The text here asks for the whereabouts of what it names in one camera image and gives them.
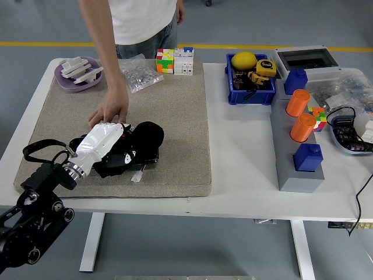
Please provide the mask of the person's left hand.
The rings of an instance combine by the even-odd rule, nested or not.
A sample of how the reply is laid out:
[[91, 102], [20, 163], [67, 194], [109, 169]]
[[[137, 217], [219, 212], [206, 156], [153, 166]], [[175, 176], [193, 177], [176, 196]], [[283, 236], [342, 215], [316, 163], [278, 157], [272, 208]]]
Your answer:
[[176, 15], [177, 15], [177, 25], [180, 25], [185, 20], [186, 8], [183, 0], [177, 0], [176, 3]]

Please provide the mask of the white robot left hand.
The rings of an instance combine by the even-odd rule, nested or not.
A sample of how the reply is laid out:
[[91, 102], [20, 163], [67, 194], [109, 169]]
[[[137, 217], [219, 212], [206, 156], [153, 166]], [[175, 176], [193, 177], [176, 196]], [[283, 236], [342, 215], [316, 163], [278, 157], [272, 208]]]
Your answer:
[[96, 124], [78, 145], [76, 156], [70, 158], [69, 164], [72, 164], [72, 168], [85, 179], [93, 165], [100, 162], [127, 131], [133, 131], [130, 124], [108, 122]]

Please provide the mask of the person's right hand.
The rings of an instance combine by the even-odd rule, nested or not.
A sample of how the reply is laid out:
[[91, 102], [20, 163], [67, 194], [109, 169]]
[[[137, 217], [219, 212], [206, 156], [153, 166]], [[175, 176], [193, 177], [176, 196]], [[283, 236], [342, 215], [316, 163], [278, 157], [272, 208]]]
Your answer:
[[93, 128], [100, 122], [110, 123], [115, 117], [118, 117], [119, 123], [126, 123], [128, 107], [126, 85], [124, 83], [111, 85], [97, 109], [89, 117], [89, 126]]

